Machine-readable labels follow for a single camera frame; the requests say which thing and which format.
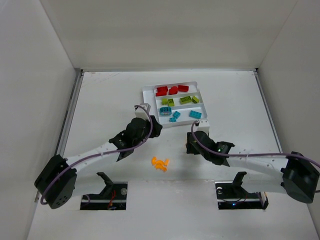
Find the teal rounded lego brick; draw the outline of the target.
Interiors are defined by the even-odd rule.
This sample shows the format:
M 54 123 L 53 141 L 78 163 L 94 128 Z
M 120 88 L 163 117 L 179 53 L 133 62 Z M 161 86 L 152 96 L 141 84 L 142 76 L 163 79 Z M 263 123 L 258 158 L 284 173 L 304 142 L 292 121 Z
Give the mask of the teal rounded lego brick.
M 169 106 L 166 106 L 166 107 L 161 107 L 159 109 L 159 114 L 161 116 L 170 116 L 172 114 L 172 108 L 169 107 Z

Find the teal square lego brick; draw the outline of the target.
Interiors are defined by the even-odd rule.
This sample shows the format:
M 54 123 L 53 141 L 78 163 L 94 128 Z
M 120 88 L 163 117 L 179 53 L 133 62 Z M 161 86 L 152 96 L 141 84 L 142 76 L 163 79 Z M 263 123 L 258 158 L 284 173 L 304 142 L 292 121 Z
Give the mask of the teal square lego brick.
M 178 118 L 180 117 L 180 115 L 181 115 L 180 112 L 175 111 L 172 116 L 173 116 L 174 118 L 178 119 Z

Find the lime green lego brick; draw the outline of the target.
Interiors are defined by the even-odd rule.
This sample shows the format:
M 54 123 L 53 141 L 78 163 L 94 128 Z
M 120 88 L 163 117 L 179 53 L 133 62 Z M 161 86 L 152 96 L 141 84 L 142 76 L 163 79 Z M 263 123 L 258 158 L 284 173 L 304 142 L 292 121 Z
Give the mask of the lime green lego brick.
M 161 100 L 161 104 L 162 104 L 162 105 L 167 105 L 167 104 L 168 104 L 168 100 L 167 100 L 166 98 L 163 98 L 163 99 Z
M 174 107 L 175 106 L 175 102 L 173 98 L 168 99 L 168 106 L 169 107 Z

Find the red sloped lego brick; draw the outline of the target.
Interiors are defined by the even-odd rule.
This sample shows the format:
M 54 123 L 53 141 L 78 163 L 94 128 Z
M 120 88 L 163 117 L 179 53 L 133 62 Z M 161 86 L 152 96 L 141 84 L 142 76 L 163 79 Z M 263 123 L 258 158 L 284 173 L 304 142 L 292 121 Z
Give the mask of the red sloped lego brick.
M 166 96 L 167 95 L 167 91 L 158 91 L 155 96 L 156 97 L 161 97 L 161 96 Z

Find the red round lego brick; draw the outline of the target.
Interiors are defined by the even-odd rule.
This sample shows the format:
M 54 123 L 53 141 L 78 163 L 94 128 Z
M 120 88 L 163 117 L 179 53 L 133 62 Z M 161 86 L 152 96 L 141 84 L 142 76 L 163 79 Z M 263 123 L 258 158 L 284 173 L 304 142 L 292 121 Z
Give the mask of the red round lego brick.
M 179 92 L 179 88 L 178 86 L 172 86 L 169 90 L 168 90 L 168 94 L 169 95 L 176 95 Z

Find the teal long lego brick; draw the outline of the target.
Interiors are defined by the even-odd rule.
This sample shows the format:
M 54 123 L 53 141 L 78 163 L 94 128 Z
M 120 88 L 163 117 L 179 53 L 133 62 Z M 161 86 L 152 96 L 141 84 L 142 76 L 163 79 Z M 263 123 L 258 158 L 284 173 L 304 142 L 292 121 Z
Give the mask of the teal long lego brick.
M 201 119 L 202 118 L 202 113 L 198 112 L 198 111 L 191 110 L 189 112 L 189 117 L 194 118 L 194 119 Z

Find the small red lego brick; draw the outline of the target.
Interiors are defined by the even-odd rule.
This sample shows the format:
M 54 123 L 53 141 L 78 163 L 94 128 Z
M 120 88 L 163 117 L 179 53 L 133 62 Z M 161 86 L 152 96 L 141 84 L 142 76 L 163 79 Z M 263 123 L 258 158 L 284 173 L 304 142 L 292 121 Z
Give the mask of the small red lego brick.
M 168 91 L 167 86 L 157 87 L 156 89 L 157 89 L 157 92 L 167 92 Z

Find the red lego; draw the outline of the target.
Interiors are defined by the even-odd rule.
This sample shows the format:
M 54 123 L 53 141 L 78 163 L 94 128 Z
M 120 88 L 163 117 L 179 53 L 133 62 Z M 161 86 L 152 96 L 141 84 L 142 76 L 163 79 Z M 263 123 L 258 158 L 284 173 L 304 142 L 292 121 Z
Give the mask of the red lego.
M 178 85 L 177 89 L 179 92 L 188 92 L 189 91 L 189 86 L 188 85 Z

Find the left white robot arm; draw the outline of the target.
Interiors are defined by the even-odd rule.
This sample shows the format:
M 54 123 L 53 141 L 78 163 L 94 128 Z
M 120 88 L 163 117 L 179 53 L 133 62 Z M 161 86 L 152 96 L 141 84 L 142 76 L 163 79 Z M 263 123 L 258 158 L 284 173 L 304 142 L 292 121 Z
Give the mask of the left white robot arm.
M 103 168 L 128 157 L 147 139 L 159 137 L 162 128 L 153 115 L 135 117 L 125 130 L 97 148 L 67 158 L 54 155 L 34 182 L 40 203 L 57 209 L 76 195 L 106 195 L 109 178 Z

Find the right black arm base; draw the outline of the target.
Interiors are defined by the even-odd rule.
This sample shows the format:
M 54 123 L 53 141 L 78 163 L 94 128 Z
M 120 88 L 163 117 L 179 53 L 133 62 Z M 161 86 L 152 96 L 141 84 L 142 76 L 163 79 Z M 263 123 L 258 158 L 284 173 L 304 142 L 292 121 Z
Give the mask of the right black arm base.
M 266 210 L 269 200 L 265 192 L 247 192 L 243 179 L 247 172 L 238 172 L 232 181 L 216 181 L 215 191 L 219 210 Z

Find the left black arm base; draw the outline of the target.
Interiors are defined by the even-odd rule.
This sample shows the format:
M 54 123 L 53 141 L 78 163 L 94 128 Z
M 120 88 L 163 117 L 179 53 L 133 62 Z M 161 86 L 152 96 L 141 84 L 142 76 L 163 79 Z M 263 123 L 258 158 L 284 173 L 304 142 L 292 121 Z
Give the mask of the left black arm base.
M 103 189 L 98 193 L 81 197 L 82 211 L 124 211 L 127 208 L 128 182 L 112 181 L 104 172 L 97 175 L 103 179 Z

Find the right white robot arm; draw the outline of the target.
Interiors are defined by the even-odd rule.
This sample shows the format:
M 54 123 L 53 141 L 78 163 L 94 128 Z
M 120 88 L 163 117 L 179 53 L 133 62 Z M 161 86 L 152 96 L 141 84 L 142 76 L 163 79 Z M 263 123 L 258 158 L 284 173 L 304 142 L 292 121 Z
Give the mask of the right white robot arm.
M 234 190 L 282 193 L 301 203 L 313 202 L 320 172 L 301 153 L 230 154 L 234 147 L 231 142 L 215 142 L 204 131 L 186 134 L 187 154 L 201 155 L 216 166 L 243 169 L 233 179 Z

